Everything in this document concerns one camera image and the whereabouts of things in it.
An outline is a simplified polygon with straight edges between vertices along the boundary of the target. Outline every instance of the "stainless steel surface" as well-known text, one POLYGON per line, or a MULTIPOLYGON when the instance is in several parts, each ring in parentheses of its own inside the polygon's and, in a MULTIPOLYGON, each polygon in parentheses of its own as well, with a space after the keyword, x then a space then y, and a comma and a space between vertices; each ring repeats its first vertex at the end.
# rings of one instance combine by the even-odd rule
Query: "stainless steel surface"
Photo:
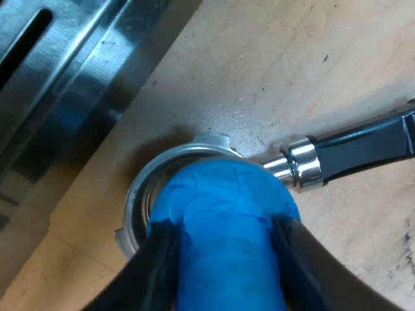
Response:
POLYGON ((306 137, 289 143, 281 148, 287 156, 294 176, 293 187, 302 190, 305 187, 323 185, 322 169, 314 144, 306 137))
POLYGON ((264 168, 271 171, 285 186, 293 187, 296 184, 292 165, 287 157, 280 153, 272 160, 263 163, 264 168))
MULTIPOLYGON (((7 249, 0 262, 26 261, 47 230, 50 211, 199 3, 0 1, 0 59, 39 9, 53 14, 0 89, 0 199, 14 202, 6 209, 0 205, 0 214, 8 216, 0 232, 1 248, 7 249), (36 219, 33 225, 22 221, 25 214, 36 219), (6 231, 30 236, 28 245, 20 244, 23 256, 3 241, 6 231)), ((1 277, 0 295, 19 267, 9 270, 1 277)))
POLYGON ((132 257, 145 239, 148 216, 162 186, 183 166, 211 156, 241 157, 230 147, 227 135, 201 134, 188 144, 161 153, 139 172, 126 196, 124 227, 115 232, 115 237, 128 258, 132 257))

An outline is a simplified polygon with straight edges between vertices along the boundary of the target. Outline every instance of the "metal rim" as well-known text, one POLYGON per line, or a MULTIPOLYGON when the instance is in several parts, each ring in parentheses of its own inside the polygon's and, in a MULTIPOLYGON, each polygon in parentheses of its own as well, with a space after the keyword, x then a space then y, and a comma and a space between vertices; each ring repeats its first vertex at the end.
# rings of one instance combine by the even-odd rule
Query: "metal rim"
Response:
POLYGON ((133 216, 137 195, 153 172, 171 163, 174 159, 189 157, 197 154, 212 154, 213 156, 237 156, 242 157, 230 147, 230 138, 224 134, 202 134, 181 146, 171 148, 147 163, 133 180, 125 199, 124 210, 124 237, 121 241, 122 249, 128 257, 139 249, 139 243, 134 232, 133 216))

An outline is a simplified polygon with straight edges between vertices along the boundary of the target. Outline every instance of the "portafilter handle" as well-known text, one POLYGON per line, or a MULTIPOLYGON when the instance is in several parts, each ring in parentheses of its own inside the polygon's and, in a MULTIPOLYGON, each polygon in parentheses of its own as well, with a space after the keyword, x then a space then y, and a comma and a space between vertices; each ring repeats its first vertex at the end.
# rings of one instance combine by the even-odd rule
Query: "portafilter handle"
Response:
POLYGON ((346 130, 305 136, 284 144, 262 163, 287 187, 297 190, 367 168, 415 156, 415 100, 346 130))

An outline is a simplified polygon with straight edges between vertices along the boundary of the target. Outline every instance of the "wooden table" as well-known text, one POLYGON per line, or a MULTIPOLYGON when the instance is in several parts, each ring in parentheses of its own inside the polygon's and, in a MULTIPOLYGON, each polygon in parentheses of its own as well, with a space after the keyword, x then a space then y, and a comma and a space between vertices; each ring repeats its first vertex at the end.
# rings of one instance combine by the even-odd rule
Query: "wooden table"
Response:
MULTIPOLYGON (((113 231, 134 176, 195 133, 228 133, 252 156, 415 97, 414 12, 410 0, 204 0, 52 213, 0 309, 77 310, 92 299, 126 263, 113 231)), ((293 194, 336 258, 410 310, 414 186, 409 160, 293 194)))

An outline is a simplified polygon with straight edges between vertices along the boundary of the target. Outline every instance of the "metal slot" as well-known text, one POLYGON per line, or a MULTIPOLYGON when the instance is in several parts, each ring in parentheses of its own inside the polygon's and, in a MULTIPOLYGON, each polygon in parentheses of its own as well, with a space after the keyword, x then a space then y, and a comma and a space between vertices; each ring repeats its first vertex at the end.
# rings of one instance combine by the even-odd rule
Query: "metal slot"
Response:
POLYGON ((48 8, 39 10, 0 59, 0 89, 7 83, 13 72, 40 39, 52 18, 52 11, 48 8))

